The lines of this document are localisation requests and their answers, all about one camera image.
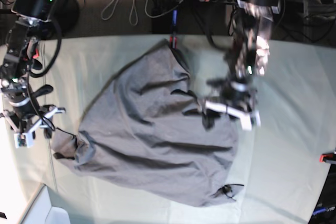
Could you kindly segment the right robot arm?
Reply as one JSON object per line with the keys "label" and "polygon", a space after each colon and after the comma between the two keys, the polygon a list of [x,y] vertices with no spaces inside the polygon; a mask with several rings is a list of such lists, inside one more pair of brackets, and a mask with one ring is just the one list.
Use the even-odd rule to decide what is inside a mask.
{"label": "right robot arm", "polygon": [[[12,106],[12,111],[2,112],[12,130],[16,133],[30,133],[36,128],[55,130],[51,122],[61,109],[54,106],[40,106],[37,97],[52,92],[52,86],[44,85],[32,91],[30,78],[45,76],[55,63],[60,52],[62,35],[59,23],[54,17],[58,0],[15,0],[11,12],[18,19],[9,31],[7,50],[1,64],[1,94]],[[57,36],[57,46],[49,65],[44,68],[35,58],[43,28],[52,24]]]}

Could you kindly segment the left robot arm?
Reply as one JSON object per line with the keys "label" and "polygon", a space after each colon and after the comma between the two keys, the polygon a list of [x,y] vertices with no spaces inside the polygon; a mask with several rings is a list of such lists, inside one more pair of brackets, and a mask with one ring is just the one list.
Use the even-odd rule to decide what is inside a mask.
{"label": "left robot arm", "polygon": [[281,0],[237,0],[237,5],[232,15],[233,43],[225,50],[228,74],[210,85],[219,90],[220,103],[250,113],[256,106],[253,79],[265,74],[268,42]]}

